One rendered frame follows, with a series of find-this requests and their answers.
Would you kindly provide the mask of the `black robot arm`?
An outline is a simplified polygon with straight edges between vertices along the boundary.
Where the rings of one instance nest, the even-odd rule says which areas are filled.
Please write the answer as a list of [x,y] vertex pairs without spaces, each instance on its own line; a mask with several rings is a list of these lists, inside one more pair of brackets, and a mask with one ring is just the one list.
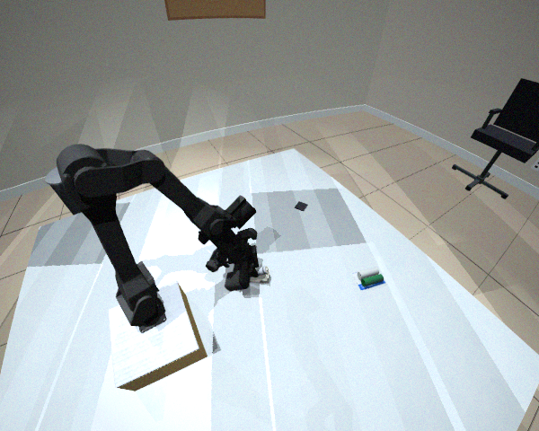
[[[141,260],[136,264],[116,213],[116,193],[150,183],[183,210],[200,229],[198,240],[211,241],[213,250],[206,268],[211,272],[229,268],[228,249],[235,240],[232,228],[239,230],[256,209],[239,195],[224,210],[196,197],[165,167],[160,158],[147,150],[94,149],[73,144],[60,152],[57,170],[65,192],[87,219],[102,243],[118,285],[116,298],[130,326],[144,333],[166,321],[165,308],[151,272]],[[165,319],[165,320],[164,320]],[[143,331],[142,331],[143,330]]]

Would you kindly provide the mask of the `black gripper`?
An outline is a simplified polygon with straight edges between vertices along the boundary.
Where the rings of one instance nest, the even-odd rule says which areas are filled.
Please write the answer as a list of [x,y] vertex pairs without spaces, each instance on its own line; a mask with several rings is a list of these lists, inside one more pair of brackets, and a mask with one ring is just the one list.
[[234,272],[227,273],[225,289],[228,291],[244,290],[249,287],[250,277],[258,277],[256,268],[259,266],[256,245],[249,245],[248,239],[256,240],[257,232],[247,228],[237,232],[232,245],[226,250],[218,250],[225,254],[228,263],[234,263]]

